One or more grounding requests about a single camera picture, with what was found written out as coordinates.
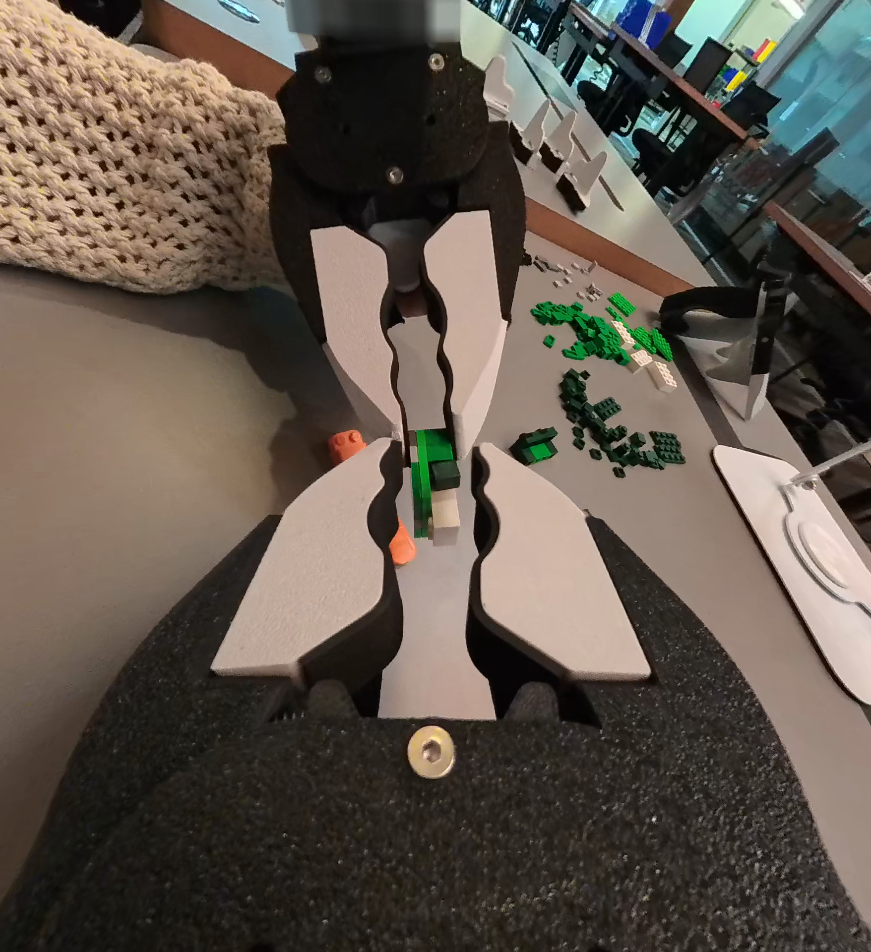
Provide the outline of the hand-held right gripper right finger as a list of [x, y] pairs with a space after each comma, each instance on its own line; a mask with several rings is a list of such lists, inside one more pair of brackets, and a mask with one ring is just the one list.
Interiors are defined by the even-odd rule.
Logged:
[[503, 719], [541, 684], [554, 715], [594, 720], [590, 684], [648, 684], [653, 671], [593, 519], [561, 489], [491, 443], [474, 450], [477, 557], [466, 648]]

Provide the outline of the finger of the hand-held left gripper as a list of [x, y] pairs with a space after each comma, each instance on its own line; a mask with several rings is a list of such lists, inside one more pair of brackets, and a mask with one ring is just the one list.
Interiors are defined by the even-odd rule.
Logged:
[[391, 302], [384, 248], [335, 226], [311, 231], [322, 311], [323, 351], [368, 440], [404, 440], [403, 408], [394, 388], [395, 355], [384, 329]]
[[444, 310], [440, 333], [455, 449], [477, 443], [497, 384], [503, 317], [490, 213], [453, 213], [423, 246], [428, 285]]

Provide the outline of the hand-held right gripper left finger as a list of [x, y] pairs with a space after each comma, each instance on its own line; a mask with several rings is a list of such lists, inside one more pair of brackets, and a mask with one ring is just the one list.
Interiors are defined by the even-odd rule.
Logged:
[[212, 661], [227, 679], [342, 684], [380, 713], [404, 608], [390, 543], [403, 447], [379, 438], [304, 490], [280, 517]]

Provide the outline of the green and white lego assembly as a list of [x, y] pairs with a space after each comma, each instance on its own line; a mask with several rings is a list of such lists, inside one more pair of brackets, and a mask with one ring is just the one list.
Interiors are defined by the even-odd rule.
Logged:
[[455, 460], [461, 474], [461, 463], [447, 427], [415, 430], [409, 434], [409, 466], [413, 494], [416, 539], [427, 539], [435, 546], [451, 546], [458, 541], [462, 517], [456, 490], [432, 494], [429, 462]]

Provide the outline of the pile of dark green lego pieces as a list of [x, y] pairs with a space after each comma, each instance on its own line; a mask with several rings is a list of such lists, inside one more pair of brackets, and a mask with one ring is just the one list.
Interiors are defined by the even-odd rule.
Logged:
[[591, 402], [588, 371], [566, 370], [560, 379], [560, 406], [571, 423], [572, 445], [586, 451], [594, 461], [605, 461], [615, 478], [629, 470], [661, 472], [686, 465], [682, 443], [673, 432], [630, 430], [617, 421], [621, 407], [608, 397]]

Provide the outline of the person's left forearm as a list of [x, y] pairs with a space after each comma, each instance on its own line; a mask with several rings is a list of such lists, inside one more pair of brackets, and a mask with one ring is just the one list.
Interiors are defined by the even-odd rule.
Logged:
[[0, 1], [0, 264], [128, 292], [286, 288], [274, 99], [53, 2]]

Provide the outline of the pile of grey lego pieces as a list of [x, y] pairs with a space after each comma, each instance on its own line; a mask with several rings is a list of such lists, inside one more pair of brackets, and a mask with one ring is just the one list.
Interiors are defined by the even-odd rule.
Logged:
[[534, 267], [551, 277], [556, 289], [567, 288], [581, 301], [595, 303], [604, 296], [602, 288], [595, 281], [596, 261], [585, 263], [571, 260], [563, 264], [539, 254], [530, 254], [528, 260]]

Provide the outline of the pile of bright green lego pieces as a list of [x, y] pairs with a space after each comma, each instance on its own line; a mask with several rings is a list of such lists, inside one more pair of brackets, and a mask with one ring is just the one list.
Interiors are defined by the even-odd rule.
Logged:
[[671, 345], [659, 328], [635, 327], [629, 323], [629, 318], [636, 315], [636, 307], [622, 294], [615, 293], [609, 297], [605, 311], [605, 316], [592, 315], [586, 313], [579, 302], [562, 304], [548, 301], [537, 303], [531, 308], [530, 314], [543, 326], [567, 326], [572, 329], [575, 342], [561, 351], [564, 357], [572, 361], [579, 362], [597, 357], [627, 366], [629, 352], [619, 348], [619, 339], [611, 325], [612, 320], [623, 321], [630, 328], [638, 343], [637, 350], [649, 351], [655, 361], [673, 361]]

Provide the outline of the dark green lego subassembly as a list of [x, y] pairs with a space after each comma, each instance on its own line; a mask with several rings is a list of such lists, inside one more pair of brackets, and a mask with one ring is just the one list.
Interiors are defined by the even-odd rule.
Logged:
[[550, 427], [524, 432], [509, 447], [512, 457], [526, 467], [546, 462], [558, 454], [555, 439], [558, 431]]

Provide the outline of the white stand with dark base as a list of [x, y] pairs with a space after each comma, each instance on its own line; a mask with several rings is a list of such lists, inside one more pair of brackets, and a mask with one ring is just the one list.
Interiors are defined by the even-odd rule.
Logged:
[[483, 98], [491, 122], [508, 123], [515, 91], [507, 82], [504, 55], [496, 55], [485, 67]]
[[564, 165], [556, 189], [566, 206], [577, 215], [590, 207], [591, 193], [607, 163], [607, 151], [601, 150], [588, 160], [577, 159]]
[[539, 152], [545, 142], [545, 121], [552, 104], [544, 98], [532, 119], [524, 127], [512, 122], [509, 125], [509, 141], [514, 158], [526, 168], [537, 163]]
[[571, 165], [574, 149], [572, 134], [576, 117], [577, 111], [571, 110], [560, 120], [551, 135], [542, 134], [538, 154], [541, 164], [550, 173], [563, 173]]

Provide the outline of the orange brick separator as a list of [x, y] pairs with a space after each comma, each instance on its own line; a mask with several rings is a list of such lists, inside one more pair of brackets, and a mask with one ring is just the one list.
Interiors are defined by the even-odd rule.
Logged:
[[[367, 444], [362, 435], [355, 429], [338, 432], [328, 440], [333, 466], [341, 465], [366, 447]], [[389, 548], [394, 565], [397, 567], [410, 564], [417, 556], [418, 550], [414, 538], [400, 518], [397, 519], [397, 528]]]

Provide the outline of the black office chair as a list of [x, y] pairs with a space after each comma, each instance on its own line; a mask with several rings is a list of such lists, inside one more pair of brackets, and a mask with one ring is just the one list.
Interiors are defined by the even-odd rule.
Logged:
[[637, 159], [632, 171], [636, 175], [653, 177], [670, 160], [672, 153], [658, 136], [635, 125], [649, 102], [648, 85], [620, 73], [613, 74], [606, 89], [590, 79], [580, 80], [576, 92], [605, 136], [630, 135]]

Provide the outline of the blue storage bins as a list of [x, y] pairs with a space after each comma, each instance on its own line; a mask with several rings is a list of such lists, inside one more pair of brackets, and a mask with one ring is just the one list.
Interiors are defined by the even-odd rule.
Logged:
[[614, 26], [625, 31], [646, 48], [655, 50], [673, 28], [669, 1], [628, 1], [614, 19]]

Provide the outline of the black and white bag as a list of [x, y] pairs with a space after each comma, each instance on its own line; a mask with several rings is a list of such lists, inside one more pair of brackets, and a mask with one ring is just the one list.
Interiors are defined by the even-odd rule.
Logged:
[[789, 268], [764, 259], [752, 285], [705, 287], [665, 297], [659, 327], [681, 340], [721, 341], [719, 364], [705, 371], [710, 381], [746, 387], [741, 416], [751, 420], [766, 402], [776, 336], [798, 303]]

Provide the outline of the brown office desk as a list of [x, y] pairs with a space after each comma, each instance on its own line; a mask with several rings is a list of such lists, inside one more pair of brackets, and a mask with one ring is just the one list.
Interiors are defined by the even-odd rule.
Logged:
[[871, 272], [861, 274], [844, 254], [774, 201], [768, 201], [763, 211], [783, 237], [871, 318]]
[[749, 132], [725, 115], [703, 89], [691, 84], [675, 65], [667, 64], [656, 52], [646, 46], [629, 30], [616, 23], [605, 25], [589, 10], [571, 2], [563, 24], [563, 34], [574, 43], [569, 62], [562, 76], [570, 83], [577, 78], [583, 64], [595, 59], [598, 51], [606, 51], [605, 61], [613, 65], [616, 75], [628, 78], [628, 86], [639, 89], [649, 101], [667, 93], [672, 103], [698, 125], [714, 129], [728, 142], [744, 142]]

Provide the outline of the glass partition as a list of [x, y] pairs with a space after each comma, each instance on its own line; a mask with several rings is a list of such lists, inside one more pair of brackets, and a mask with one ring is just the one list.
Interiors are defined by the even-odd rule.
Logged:
[[701, 257], [750, 259], [774, 201], [871, 269], [871, 1], [842, 2], [770, 91], [765, 142], [715, 170], [681, 228]]

